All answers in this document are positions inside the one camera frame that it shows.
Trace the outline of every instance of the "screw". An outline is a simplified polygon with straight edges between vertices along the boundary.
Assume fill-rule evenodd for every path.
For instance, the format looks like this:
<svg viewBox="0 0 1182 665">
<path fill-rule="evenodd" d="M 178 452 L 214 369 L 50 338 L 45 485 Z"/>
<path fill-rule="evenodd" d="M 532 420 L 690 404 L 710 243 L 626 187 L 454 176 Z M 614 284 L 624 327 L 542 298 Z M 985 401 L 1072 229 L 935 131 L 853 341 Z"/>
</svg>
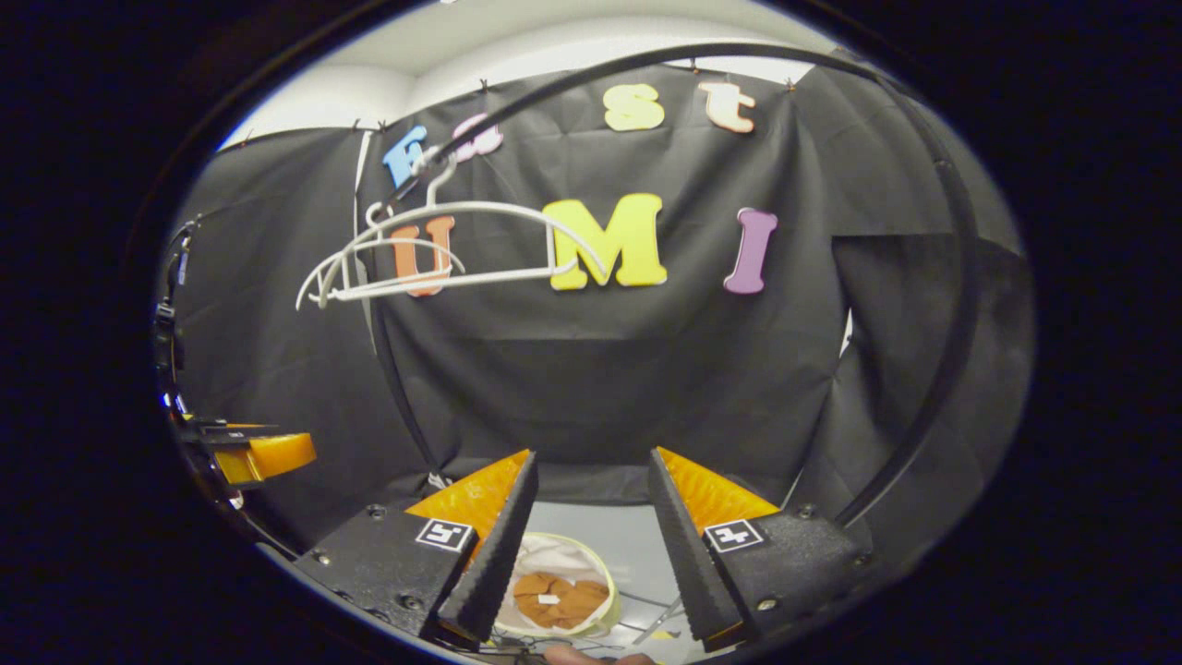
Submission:
<svg viewBox="0 0 1182 665">
<path fill-rule="evenodd" d="M 407 609 L 422 609 L 423 601 L 418 600 L 413 595 L 401 595 L 398 596 L 398 605 L 405 607 Z"/>
</svg>

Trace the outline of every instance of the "human hand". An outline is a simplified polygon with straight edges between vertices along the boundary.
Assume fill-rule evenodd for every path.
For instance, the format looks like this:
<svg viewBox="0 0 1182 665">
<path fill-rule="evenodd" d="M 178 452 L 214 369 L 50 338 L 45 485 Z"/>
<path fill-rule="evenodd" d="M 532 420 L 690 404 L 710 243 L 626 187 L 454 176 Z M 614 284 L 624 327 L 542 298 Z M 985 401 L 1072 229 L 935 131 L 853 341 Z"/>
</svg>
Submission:
<svg viewBox="0 0 1182 665">
<path fill-rule="evenodd" d="M 543 654 L 550 665 L 604 665 L 603 660 L 590 656 L 565 644 L 556 644 Z M 616 665 L 656 665 L 651 658 L 643 653 L 634 653 L 616 660 Z"/>
</svg>

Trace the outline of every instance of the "foam letter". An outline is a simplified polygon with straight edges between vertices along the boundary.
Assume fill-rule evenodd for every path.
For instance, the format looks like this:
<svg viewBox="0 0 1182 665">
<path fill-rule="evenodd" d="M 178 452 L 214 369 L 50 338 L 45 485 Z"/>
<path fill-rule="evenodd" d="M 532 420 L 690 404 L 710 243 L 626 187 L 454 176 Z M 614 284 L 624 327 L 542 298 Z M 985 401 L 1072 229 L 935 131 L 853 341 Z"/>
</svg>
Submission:
<svg viewBox="0 0 1182 665">
<path fill-rule="evenodd" d="M 488 113 L 479 113 L 461 122 L 459 125 L 456 125 L 455 131 L 452 132 L 452 138 L 460 136 L 461 133 L 467 131 L 469 126 L 476 124 L 478 122 L 485 119 L 486 117 L 488 117 Z M 455 161 L 466 162 L 476 155 L 487 155 L 488 152 L 495 150 L 504 139 L 505 137 L 501 136 L 498 125 L 494 124 L 493 126 L 489 126 L 488 129 L 478 133 L 476 137 L 473 138 L 472 141 L 456 148 Z"/>
<path fill-rule="evenodd" d="M 396 188 L 402 187 L 402 183 L 410 178 L 410 167 L 423 154 L 423 148 L 418 143 L 426 139 L 427 128 L 416 124 L 382 157 L 382 163 L 390 168 Z"/>
<path fill-rule="evenodd" d="M 739 255 L 735 268 L 722 280 L 722 287 L 732 293 L 758 293 L 764 289 L 764 256 L 767 254 L 767 239 L 775 230 L 775 215 L 742 208 L 739 210 L 739 223 L 742 224 L 742 239 L 739 240 Z"/>
<path fill-rule="evenodd" d="M 616 259 L 623 254 L 616 281 L 624 286 L 651 286 L 661 283 L 669 272 L 657 256 L 657 211 L 661 197 L 656 194 L 629 194 L 616 203 L 608 228 L 599 226 L 583 201 L 567 198 L 554 201 L 541 209 L 544 214 L 565 223 L 583 237 L 603 260 L 608 274 L 602 274 L 582 247 L 569 235 L 554 229 L 554 262 L 565 265 L 574 256 L 583 259 L 596 282 L 608 283 Z M 550 278 L 556 291 L 582 288 L 587 283 L 587 274 L 576 265 L 574 269 Z"/>
<path fill-rule="evenodd" d="M 608 106 L 603 119 L 616 131 L 652 129 L 664 119 L 664 109 L 656 99 L 651 85 L 613 85 L 603 93 L 603 105 Z"/>
<path fill-rule="evenodd" d="M 452 228 L 454 226 L 454 217 L 437 216 L 427 222 L 427 233 L 430 234 L 431 242 L 450 249 Z M 404 226 L 391 233 L 390 237 L 418 237 L 418 227 Z M 452 256 L 440 250 L 435 250 L 434 253 L 435 269 L 447 269 L 452 267 Z M 394 245 L 394 267 L 398 276 L 414 276 L 418 274 L 418 261 L 415 259 L 415 245 L 410 242 L 398 242 L 397 245 Z M 442 275 L 424 276 L 423 279 L 442 279 Z M 443 286 L 424 286 L 422 288 L 415 288 L 414 291 L 407 292 L 418 298 L 421 295 L 434 295 L 442 289 Z"/>
<path fill-rule="evenodd" d="M 755 100 L 739 91 L 733 83 L 700 83 L 699 89 L 706 91 L 706 115 L 714 124 L 738 133 L 747 133 L 755 129 L 755 123 L 739 116 L 739 104 L 748 109 L 755 107 Z"/>
</svg>

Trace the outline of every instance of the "white wire hanger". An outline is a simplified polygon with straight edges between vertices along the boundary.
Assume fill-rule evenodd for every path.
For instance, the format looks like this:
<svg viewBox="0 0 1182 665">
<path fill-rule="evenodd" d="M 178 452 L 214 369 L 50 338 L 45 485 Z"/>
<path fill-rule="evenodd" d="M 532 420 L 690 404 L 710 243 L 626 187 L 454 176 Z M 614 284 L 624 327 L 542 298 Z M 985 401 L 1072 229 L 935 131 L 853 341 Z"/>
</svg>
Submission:
<svg viewBox="0 0 1182 665">
<path fill-rule="evenodd" d="M 431 159 L 435 154 L 439 152 L 439 146 L 433 145 L 431 148 L 423 151 L 423 154 L 415 159 L 415 164 L 411 167 L 411 174 L 418 175 L 429 159 Z M 323 261 L 320 265 L 309 273 L 307 279 L 300 286 L 299 294 L 296 296 L 296 308 L 300 307 L 305 298 L 316 301 L 320 308 L 325 308 L 329 305 L 329 300 L 359 300 L 364 298 L 375 298 L 378 295 L 390 295 L 395 293 L 404 293 L 407 291 L 427 288 L 433 286 L 469 286 L 473 283 L 489 283 L 494 281 L 517 281 L 520 279 L 539 279 L 550 278 L 558 274 L 564 274 L 570 272 L 578 266 L 579 257 L 573 256 L 565 265 L 554 263 L 554 229 L 561 230 L 571 240 L 574 241 L 586 255 L 595 261 L 596 267 L 599 268 L 600 274 L 605 274 L 606 267 L 599 259 L 599 254 L 583 239 L 578 233 L 571 230 L 566 224 L 558 221 L 557 219 L 543 214 L 538 210 L 527 208 L 525 206 L 518 206 L 513 203 L 499 203 L 495 201 L 457 201 L 453 203 L 436 203 L 435 191 L 441 184 L 447 182 L 456 170 L 456 156 L 455 152 L 448 155 L 447 168 L 430 183 L 427 185 L 427 204 L 421 208 L 415 208 L 392 215 L 381 222 L 372 221 L 374 213 L 379 210 L 382 207 L 381 202 L 374 203 L 365 211 L 365 220 L 369 224 L 369 229 L 358 234 L 356 237 L 349 241 L 339 252 L 336 252 Z M 382 237 L 382 233 L 395 226 L 400 226 L 407 222 L 420 220 L 423 217 L 442 215 L 442 214 L 456 214 L 456 213 L 494 213 L 498 215 L 508 215 L 541 223 L 546 227 L 546 267 L 527 267 L 519 269 L 502 269 L 499 272 L 486 272 L 481 274 L 462 274 L 460 276 L 452 275 L 452 266 L 460 268 L 460 272 L 467 273 L 463 262 L 460 256 L 455 255 L 450 249 L 431 242 L 429 240 L 420 240 L 415 237 Z M 436 252 L 436 265 L 442 261 L 439 260 L 442 256 L 440 252 L 450 256 L 452 261 L 447 267 L 440 269 L 433 269 L 429 272 L 421 272 L 418 274 L 407 275 L 407 276 L 392 276 L 390 279 L 383 279 L 381 281 L 371 281 L 365 285 L 351 285 L 349 281 L 349 268 L 345 267 L 345 259 L 355 254 L 358 249 L 368 249 L 372 247 L 378 247 L 383 245 L 397 245 L 397 243 L 411 243 L 422 245 L 431 247 Z M 337 274 L 342 275 L 342 281 L 344 282 L 343 288 L 332 288 L 331 285 L 336 280 Z M 317 281 L 319 288 L 318 293 L 307 293 L 312 280 Z"/>
</svg>

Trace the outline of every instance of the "white wall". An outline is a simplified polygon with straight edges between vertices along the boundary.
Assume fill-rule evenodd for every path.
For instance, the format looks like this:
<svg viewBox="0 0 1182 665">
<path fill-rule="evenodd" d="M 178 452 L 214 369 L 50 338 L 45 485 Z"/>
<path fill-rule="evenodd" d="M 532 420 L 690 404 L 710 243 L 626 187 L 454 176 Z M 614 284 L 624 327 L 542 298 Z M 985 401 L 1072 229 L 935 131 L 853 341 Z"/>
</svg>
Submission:
<svg viewBox="0 0 1182 665">
<path fill-rule="evenodd" d="M 222 143 L 316 126 L 374 128 L 456 94 L 518 78 L 586 67 L 623 56 L 699 41 L 775 41 L 751 30 L 673 17 L 613 17 L 560 24 L 472 50 L 414 78 L 375 65 L 313 65 L 272 94 Z M 827 52 L 816 33 L 803 47 Z M 689 66 L 688 60 L 680 64 Z M 784 82 L 812 65 L 767 58 L 700 58 L 697 66 Z"/>
<path fill-rule="evenodd" d="M 312 66 L 277 90 L 222 143 L 312 126 L 374 128 L 403 111 L 414 78 L 387 67 Z"/>
</svg>

